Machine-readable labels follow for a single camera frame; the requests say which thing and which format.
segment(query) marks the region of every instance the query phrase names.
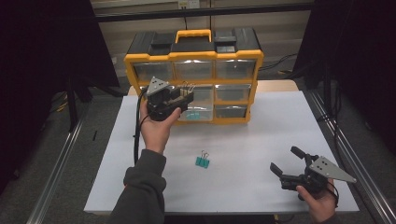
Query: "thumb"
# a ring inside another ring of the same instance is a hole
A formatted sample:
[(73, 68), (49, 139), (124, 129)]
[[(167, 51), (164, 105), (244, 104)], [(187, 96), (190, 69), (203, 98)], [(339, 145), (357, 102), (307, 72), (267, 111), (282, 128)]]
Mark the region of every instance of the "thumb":
[(174, 110), (174, 112), (172, 112), (172, 114), (166, 120), (163, 121), (163, 123), (165, 123), (165, 125), (170, 128), (178, 120), (180, 114), (181, 114), (181, 109), (178, 107)]
[(303, 187), (297, 186), (296, 187), (298, 193), (301, 195), (302, 198), (308, 203), (310, 207), (315, 207), (317, 201), (312, 197), (312, 195)]

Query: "storage organizer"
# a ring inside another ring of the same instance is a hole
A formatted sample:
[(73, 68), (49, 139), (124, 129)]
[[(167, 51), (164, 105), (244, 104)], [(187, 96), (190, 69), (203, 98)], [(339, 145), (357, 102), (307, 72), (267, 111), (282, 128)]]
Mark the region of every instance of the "storage organizer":
[(138, 33), (124, 62), (136, 92), (152, 77), (194, 86), (179, 122), (246, 123), (264, 54), (252, 28)]

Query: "wooden surface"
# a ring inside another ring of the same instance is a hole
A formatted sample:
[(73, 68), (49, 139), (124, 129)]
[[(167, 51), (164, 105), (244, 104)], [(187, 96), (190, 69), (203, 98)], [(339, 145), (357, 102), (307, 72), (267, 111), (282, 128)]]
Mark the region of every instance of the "wooden surface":
[[(262, 91), (297, 91), (297, 85), (293, 80), (260, 80), (257, 92)], [(128, 95), (136, 95), (134, 87), (128, 91)]]

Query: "gray carpet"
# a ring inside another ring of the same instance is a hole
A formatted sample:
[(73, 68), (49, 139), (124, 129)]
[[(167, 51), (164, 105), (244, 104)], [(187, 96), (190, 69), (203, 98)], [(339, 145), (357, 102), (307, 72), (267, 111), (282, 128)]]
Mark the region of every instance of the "gray carpet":
[[(261, 79), (282, 77), (274, 71), (262, 72)], [(297, 79), (296, 82), (299, 88), (304, 90), (304, 82), (301, 79)], [(125, 77), (120, 78), (120, 84), (121, 91), (126, 91), (129, 87)], [(108, 96), (99, 90), (92, 90), (92, 92), (94, 99), (90, 104), (88, 116), (83, 123), (73, 152), (65, 166), (63, 176), (43, 221), (44, 223), (106, 222), (106, 217), (87, 214), (82, 210), (106, 150), (106, 144), (120, 108), (121, 98)], [(308, 95), (306, 96), (308, 103), (313, 108), (314, 115), (319, 117), (312, 100)], [(35, 150), (33, 150), (29, 160), (21, 168), (20, 179), (9, 182), (4, 193), (0, 196), (0, 223), (26, 223), (41, 190), (45, 186), (53, 165), (58, 159), (67, 136), (68, 122), (67, 108), (62, 112), (54, 112), (49, 116), (45, 129), (37, 141)], [(367, 171), (392, 206), (395, 207), (396, 188), (393, 188), (392, 184), (396, 181), (396, 173), (394, 172), (396, 170), (396, 159), (384, 146), (380, 137), (366, 128), (364, 118), (345, 96), (343, 96), (343, 107), (339, 114), (339, 125)], [(323, 122), (320, 122), (319, 126), (329, 145), (334, 149), (332, 134)], [(353, 174), (350, 167), (347, 166), (346, 169)], [(360, 183), (356, 186), (362, 194), (362, 199), (353, 188), (351, 190), (361, 211), (340, 215), (341, 219), (344, 223), (374, 223), (361, 202), (361, 200), (364, 200), (378, 220), (377, 223), (383, 223)], [(282, 215), (280, 219), (288, 219), (289, 217), (290, 215)], [(298, 214), (288, 223), (309, 223), (309, 216), (307, 214)]]

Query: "teal binder clip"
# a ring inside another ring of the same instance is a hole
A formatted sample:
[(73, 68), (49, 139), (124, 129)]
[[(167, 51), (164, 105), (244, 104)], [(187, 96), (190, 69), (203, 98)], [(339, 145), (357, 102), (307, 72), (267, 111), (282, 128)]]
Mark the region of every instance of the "teal binder clip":
[(210, 163), (210, 161), (207, 159), (208, 156), (209, 156), (209, 153), (202, 150), (202, 155), (201, 155), (201, 157), (197, 157), (197, 159), (195, 161), (195, 165), (201, 166), (201, 167), (204, 167), (207, 169), (207, 167), (209, 166), (209, 163)]

